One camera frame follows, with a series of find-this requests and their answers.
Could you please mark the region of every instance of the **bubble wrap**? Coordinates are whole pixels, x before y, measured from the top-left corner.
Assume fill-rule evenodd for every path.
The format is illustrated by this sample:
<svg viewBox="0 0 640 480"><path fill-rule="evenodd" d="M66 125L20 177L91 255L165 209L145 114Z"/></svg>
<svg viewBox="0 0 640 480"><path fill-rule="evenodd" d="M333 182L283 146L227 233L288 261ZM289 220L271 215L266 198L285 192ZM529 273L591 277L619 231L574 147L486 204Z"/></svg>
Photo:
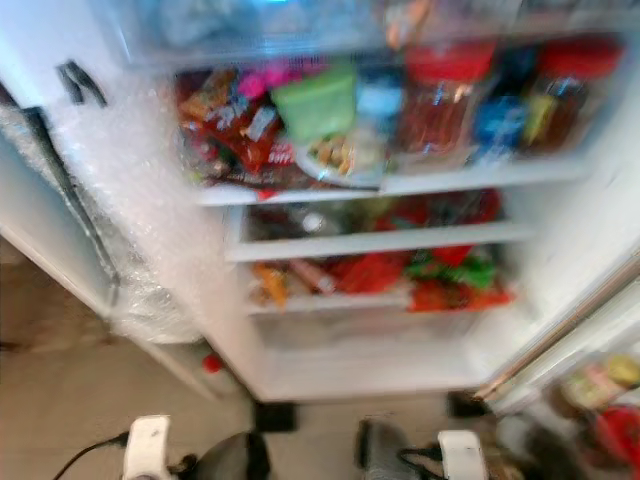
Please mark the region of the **bubble wrap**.
<svg viewBox="0 0 640 480"><path fill-rule="evenodd" d="M134 82L130 86L136 87L141 84ZM59 105L48 108L47 115L54 127L54 141L67 168L75 179L80 180L77 193L105 243L120 277L117 305L109 318L114 331L120 335L154 343L195 342L201 339L202 335L193 322L192 314L181 305L169 288L158 282L157 272L151 267L152 263L147 262L138 246L129 240L130 238L135 242L139 235L162 234L144 221L143 217L148 215L148 210L142 207L144 202L136 202L136 195L123 194L127 188L132 186L138 188L147 180L153 182L154 176L159 172L152 171L154 170L152 162L144 162L139 165L141 168L130 169L131 164L126 161L120 163L113 161L113 158L129 159L132 163L138 160L138 153L132 153L133 150L125 152L132 144L118 143L118 139L126 141L126 135L122 136L122 133L113 126L126 125L131 129L127 134L132 133L135 127L130 123L130 117L132 109L138 108L136 103L143 105L139 108L146 108L146 111L155 109L169 113L166 105L167 98L161 99L156 96L155 91L148 90L146 85L142 91L138 88L125 91L130 96L129 101L118 104L120 108L117 109L101 110L89 105ZM169 123L167 127L175 128ZM0 128L17 146L29 166L41 174L65 198L70 209L74 211L73 205L69 204L67 196L49 168L48 160L38 143L34 141L22 113L13 108L1 107ZM170 137L162 138L171 143ZM107 158L109 160L107 164L91 165L89 163L94 158L102 159L102 155L94 154L96 152L94 148L105 149L102 153L111 157ZM142 157L154 154L148 149L137 152ZM126 181L120 180L123 174L127 176ZM136 179L142 177L144 177L142 183L139 183ZM109 198L111 195L118 198L113 201ZM168 203L170 201L158 203L154 201L154 206L163 207ZM120 208L126 209L127 215L121 215L118 212ZM135 225L132 226L128 222L134 222ZM116 226L118 223L124 228L118 228ZM127 230L135 230L135 233L130 235L132 232ZM212 234L220 238L217 232ZM156 249L151 253L153 255L157 252ZM220 259L218 253L212 255L213 258L216 256ZM111 274L108 261L103 262L103 267L108 274Z"/></svg>
<svg viewBox="0 0 640 480"><path fill-rule="evenodd" d="M107 108L48 109L58 150L157 285L247 384L258 384L265 354L242 312L237 272L224 261L223 212L198 205L184 179L169 79L132 74L101 87ZM156 334L167 327L157 323Z"/></svg>

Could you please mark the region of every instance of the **plastic jar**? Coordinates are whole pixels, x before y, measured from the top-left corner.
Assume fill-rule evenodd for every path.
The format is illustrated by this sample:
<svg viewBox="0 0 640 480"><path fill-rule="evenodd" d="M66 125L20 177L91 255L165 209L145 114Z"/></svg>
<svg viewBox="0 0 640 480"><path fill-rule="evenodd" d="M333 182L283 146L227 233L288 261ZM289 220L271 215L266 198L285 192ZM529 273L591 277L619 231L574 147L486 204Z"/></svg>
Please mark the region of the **plastic jar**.
<svg viewBox="0 0 640 480"><path fill-rule="evenodd" d="M407 53L409 80L396 136L401 150L445 156L469 147L469 120L494 50L494 43L477 43Z"/></svg>
<svg viewBox="0 0 640 480"><path fill-rule="evenodd" d="M606 99L607 80L623 52L613 37L579 37L545 46L529 94L522 149L552 153L579 143Z"/></svg>

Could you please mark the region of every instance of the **pink package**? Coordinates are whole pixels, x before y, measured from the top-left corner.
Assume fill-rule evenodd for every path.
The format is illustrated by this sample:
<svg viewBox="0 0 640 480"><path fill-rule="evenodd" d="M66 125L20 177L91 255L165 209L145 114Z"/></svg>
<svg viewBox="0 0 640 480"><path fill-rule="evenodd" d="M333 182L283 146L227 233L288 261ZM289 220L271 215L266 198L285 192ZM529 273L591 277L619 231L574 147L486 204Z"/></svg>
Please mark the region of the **pink package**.
<svg viewBox="0 0 640 480"><path fill-rule="evenodd" d="M301 80L303 75L319 73L326 68L325 62L304 60L298 68L288 62L270 62L265 67L247 72L238 85L238 92L249 100L258 98L268 90Z"/></svg>

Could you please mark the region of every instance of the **tile floor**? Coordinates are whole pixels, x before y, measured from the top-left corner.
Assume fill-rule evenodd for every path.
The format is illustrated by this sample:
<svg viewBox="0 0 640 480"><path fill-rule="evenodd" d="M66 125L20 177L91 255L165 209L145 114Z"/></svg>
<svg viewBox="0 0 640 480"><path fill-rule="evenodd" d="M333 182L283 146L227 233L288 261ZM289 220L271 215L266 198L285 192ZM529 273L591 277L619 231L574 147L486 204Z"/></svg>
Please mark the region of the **tile floor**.
<svg viewBox="0 0 640 480"><path fill-rule="evenodd" d="M202 454L250 428L246 398L207 400L126 340L66 341L64 331L75 328L45 332L43 323L76 318L79 302L41 272L0 273L3 339L28 347L0 354L1 480L50 480L79 449L128 429L141 415L171 415L172 462L186 453ZM85 313L80 317L86 321ZM38 340L52 335L55 342ZM305 405L299 431L267 437L277 478L357 478L353 444L358 422L380 413L394 414L417 444L433 439L447 421L440 396ZM118 479L122 459L123 452L115 448L92 452L64 480Z"/></svg>

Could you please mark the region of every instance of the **power cord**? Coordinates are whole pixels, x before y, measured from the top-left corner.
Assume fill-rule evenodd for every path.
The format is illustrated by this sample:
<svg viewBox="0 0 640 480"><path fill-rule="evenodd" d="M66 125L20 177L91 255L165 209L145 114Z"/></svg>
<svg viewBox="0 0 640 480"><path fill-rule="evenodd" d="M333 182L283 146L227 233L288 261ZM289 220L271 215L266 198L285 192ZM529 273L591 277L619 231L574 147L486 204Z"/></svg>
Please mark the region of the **power cord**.
<svg viewBox="0 0 640 480"><path fill-rule="evenodd" d="M87 448L84 448L84 449L80 450L78 453L76 453L71 458L71 460L69 460L65 464L64 467L62 467L62 469L58 472L58 474L55 477L53 477L53 480L60 480L60 478L62 478L62 476L65 474L65 472L67 470L69 470L71 465L76 463L78 461L78 459L80 459L85 454L89 453L90 451L97 450L98 448L102 448L102 447L108 447L108 446L111 446L111 445L115 445L115 446L118 446L120 448L126 448L128 441L129 441L129 432L122 432L120 435L116 435L113 438L109 438L108 440L103 440L102 442L95 443L95 444L91 445L90 447L87 447Z"/></svg>

